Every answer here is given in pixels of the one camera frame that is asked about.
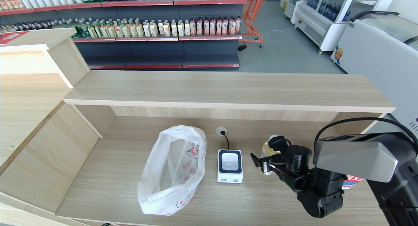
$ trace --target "freezer lid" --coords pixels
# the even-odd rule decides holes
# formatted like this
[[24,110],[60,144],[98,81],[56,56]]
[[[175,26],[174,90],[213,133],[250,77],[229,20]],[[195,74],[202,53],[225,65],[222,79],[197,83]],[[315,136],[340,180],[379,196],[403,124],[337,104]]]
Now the freezer lid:
[[399,13],[365,11],[354,16],[351,21],[357,19],[418,50],[418,24],[400,17]]

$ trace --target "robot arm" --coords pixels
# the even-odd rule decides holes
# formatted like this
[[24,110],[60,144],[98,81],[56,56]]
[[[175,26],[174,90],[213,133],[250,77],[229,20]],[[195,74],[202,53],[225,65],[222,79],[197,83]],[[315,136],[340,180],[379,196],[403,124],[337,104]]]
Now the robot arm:
[[279,154],[257,158],[251,153],[251,158],[262,172],[275,172],[297,194],[297,200],[313,217],[325,217],[342,207],[342,185],[349,174],[367,179],[389,225],[418,225],[416,137],[408,130],[413,142],[401,132],[343,135],[318,140],[320,133],[332,125],[324,127],[315,139],[315,167],[312,169],[309,169],[312,151],[292,145],[283,136],[268,142],[269,147]]

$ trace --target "display fridge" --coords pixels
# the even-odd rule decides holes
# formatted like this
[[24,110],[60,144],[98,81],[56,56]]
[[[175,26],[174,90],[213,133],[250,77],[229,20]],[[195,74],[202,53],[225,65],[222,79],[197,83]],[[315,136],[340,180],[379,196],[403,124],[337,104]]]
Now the display fridge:
[[333,51],[348,21],[368,10],[386,11],[392,0],[300,0],[291,22],[319,46],[319,53]]
[[418,24],[395,12],[361,13],[331,59],[348,74],[365,75],[396,106],[392,115],[418,136]]
[[293,11],[295,9],[296,2],[300,0],[289,0],[288,4],[286,5],[285,9],[285,16],[287,16],[289,19],[291,19],[293,15]]

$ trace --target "power cord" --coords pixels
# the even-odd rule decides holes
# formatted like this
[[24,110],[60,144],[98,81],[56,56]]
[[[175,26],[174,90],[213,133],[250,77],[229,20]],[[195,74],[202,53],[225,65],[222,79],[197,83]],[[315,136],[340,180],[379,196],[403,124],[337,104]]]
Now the power cord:
[[228,140],[227,134],[225,131],[221,131],[221,135],[225,136],[225,138],[227,139],[227,143],[228,143],[228,150],[230,150],[230,141]]

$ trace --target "counter top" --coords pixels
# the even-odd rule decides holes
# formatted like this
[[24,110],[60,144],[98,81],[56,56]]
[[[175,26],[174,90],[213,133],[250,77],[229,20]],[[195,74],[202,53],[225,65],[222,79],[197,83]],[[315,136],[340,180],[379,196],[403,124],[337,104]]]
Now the counter top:
[[362,75],[91,71],[67,104],[390,113]]
[[2,74],[0,77],[0,165],[3,165],[70,89],[58,74]]
[[[159,132],[173,125],[191,125],[206,133],[206,173],[196,194],[170,217],[142,213],[137,183]],[[276,175],[264,175],[250,153],[261,153],[270,134],[282,134],[293,144],[312,147],[324,122],[244,121],[116,117],[100,139],[58,208],[62,217],[142,225],[386,225],[364,181],[344,194],[342,209],[317,219],[306,213],[297,196]],[[228,128],[231,149],[242,151],[242,184],[217,183],[217,151],[226,149],[215,128]],[[335,135],[333,128],[325,136]]]
[[32,30],[0,45],[0,52],[48,50],[75,33],[75,28]]

